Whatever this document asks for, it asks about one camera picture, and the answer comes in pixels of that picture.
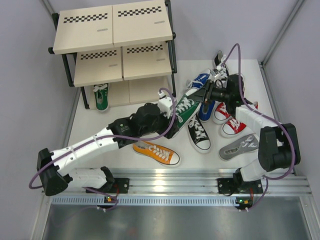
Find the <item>white wall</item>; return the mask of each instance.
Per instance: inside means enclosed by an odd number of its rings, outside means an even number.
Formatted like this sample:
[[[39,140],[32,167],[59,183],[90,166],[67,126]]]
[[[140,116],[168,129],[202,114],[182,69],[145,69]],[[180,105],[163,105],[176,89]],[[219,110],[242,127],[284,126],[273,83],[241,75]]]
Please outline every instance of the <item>white wall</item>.
[[[61,10],[141,0],[49,0]],[[179,60],[208,60],[238,42],[242,56],[262,61],[296,0],[171,0]]]
[[[55,29],[39,0],[2,1],[0,35],[0,239],[26,240],[39,207],[40,190],[28,188],[38,151],[61,146],[75,90],[61,56],[48,53]]]
[[[320,1],[307,0],[275,54],[267,76],[284,122],[297,128],[301,163],[320,209]]]

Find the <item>white floor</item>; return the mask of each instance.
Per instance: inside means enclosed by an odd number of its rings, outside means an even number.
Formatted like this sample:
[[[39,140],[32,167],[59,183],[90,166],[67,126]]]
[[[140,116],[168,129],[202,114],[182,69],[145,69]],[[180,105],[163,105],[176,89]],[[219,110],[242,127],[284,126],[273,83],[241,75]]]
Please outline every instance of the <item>white floor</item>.
[[[238,61],[228,60],[227,65],[230,74],[238,72]],[[212,68],[211,60],[185,60],[178,61],[178,73],[176,76],[176,88],[178,99],[182,95],[188,79],[194,79],[201,71],[206,68]],[[245,59],[241,62],[241,72],[243,73],[245,92],[244,96],[251,102],[258,101],[258,108],[262,113],[273,116],[268,95],[265,89],[263,78],[257,60]],[[118,118],[128,117],[135,113],[142,104],[127,106],[111,107],[107,112],[100,113],[96,110],[87,110],[84,107],[82,97],[79,98],[69,144],[77,143],[89,136],[99,132],[109,123]],[[223,170],[236,169],[243,167],[258,157],[258,151],[241,154],[230,161],[220,159],[219,150],[249,133],[250,129],[246,128],[241,136],[235,138],[223,138],[220,135],[221,125],[215,124],[211,119],[204,123],[204,128],[211,139],[211,151],[208,154],[198,153],[191,145],[187,127],[173,139],[161,138],[154,143],[163,145],[176,151],[181,157],[181,165],[175,168],[177,171],[183,170]],[[168,169],[154,161],[151,158],[136,154],[131,145],[120,150],[108,152],[104,155],[87,162],[83,167],[99,168],[106,166],[111,169]]]

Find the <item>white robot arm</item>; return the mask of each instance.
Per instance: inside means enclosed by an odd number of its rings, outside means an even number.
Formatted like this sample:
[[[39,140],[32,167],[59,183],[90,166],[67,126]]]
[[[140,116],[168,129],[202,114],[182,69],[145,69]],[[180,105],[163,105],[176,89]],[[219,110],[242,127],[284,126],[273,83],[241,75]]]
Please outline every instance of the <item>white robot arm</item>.
[[[264,174],[275,169],[288,168],[292,154],[287,139],[275,123],[241,105],[238,77],[230,75],[226,88],[218,88],[214,82],[208,82],[189,98],[203,103],[224,102],[230,114],[260,137],[258,158],[234,174],[236,181],[241,184],[259,180]],[[89,187],[106,192],[115,181],[109,169],[105,166],[100,169],[81,169],[84,162],[135,143],[138,138],[148,134],[158,133],[168,139],[172,138],[179,131],[172,117],[175,116],[172,114],[173,101],[162,92],[159,92],[159,96],[158,104],[146,103],[130,117],[115,120],[81,142],[51,152],[47,148],[41,150],[38,154],[37,170],[45,194],[56,195],[68,187]],[[282,126],[294,142],[295,164],[298,164],[300,152],[296,129],[290,123]]]

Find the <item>checkered pattern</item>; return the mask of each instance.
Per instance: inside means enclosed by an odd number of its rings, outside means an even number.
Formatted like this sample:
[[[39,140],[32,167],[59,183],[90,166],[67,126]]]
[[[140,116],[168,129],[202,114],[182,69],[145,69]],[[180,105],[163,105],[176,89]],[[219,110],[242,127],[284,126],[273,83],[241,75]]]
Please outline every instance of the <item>checkered pattern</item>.
[[[101,52],[95,52],[95,53],[81,54],[80,60],[98,59],[98,58],[111,57],[111,56],[116,56],[116,55],[117,55],[117,50],[101,51]]]
[[[126,53],[127,54],[134,54],[134,53],[144,53],[144,52],[153,52],[158,50],[163,50],[162,44],[155,45],[155,46],[142,46],[142,47],[132,47],[127,48]]]
[[[152,14],[152,13],[160,13],[162,12],[161,6],[153,6],[147,8],[140,8],[134,10],[124,10],[118,11],[118,17],[128,17],[128,16],[137,16],[137,15],[144,15],[144,14]]]
[[[63,20],[63,23],[78,23],[78,22],[90,22],[90,21],[96,21],[96,20],[102,20],[107,19],[108,13],[100,13],[100,14],[93,14],[93,15],[87,15],[87,16],[71,16],[71,17],[65,17]]]

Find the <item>white sneaker sole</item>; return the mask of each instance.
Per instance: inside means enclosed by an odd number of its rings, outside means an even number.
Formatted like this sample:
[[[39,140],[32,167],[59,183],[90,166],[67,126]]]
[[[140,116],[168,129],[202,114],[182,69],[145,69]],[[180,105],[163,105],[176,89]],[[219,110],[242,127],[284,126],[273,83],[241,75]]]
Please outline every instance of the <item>white sneaker sole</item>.
[[[187,131],[188,131],[188,137],[189,137],[190,143],[191,143],[192,147],[193,147],[197,152],[199,152],[199,153],[201,153],[201,154],[207,154],[207,153],[210,152],[210,150],[211,150],[211,141],[210,141],[210,147],[209,147],[208,149],[202,149],[202,148],[198,147],[198,146],[194,143],[194,141],[192,140],[192,138],[191,138],[191,136],[190,136],[190,133],[189,133],[189,129],[188,129]]]
[[[221,127],[220,129],[220,135],[226,139],[231,139],[231,138],[234,138],[234,137],[237,137],[237,136],[241,136],[242,133],[245,131],[245,129],[243,129],[241,132],[238,132],[236,134],[228,134],[226,133],[223,128]]]

